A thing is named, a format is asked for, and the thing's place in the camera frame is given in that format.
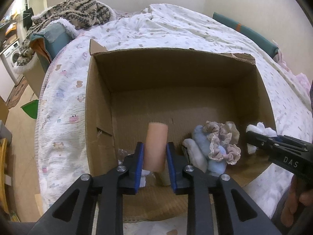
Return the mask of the person right hand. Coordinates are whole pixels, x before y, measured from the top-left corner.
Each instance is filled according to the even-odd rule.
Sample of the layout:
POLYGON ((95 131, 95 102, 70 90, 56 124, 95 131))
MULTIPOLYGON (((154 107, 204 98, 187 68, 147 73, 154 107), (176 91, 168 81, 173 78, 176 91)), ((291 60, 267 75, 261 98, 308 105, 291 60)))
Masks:
POLYGON ((290 189, 287 194, 287 199, 281 213, 281 222, 287 228, 293 225, 294 214, 296 213, 299 203, 302 203, 305 206, 312 205, 312 190, 302 192, 298 196, 297 186, 298 179, 296 175, 294 175, 292 177, 290 189))

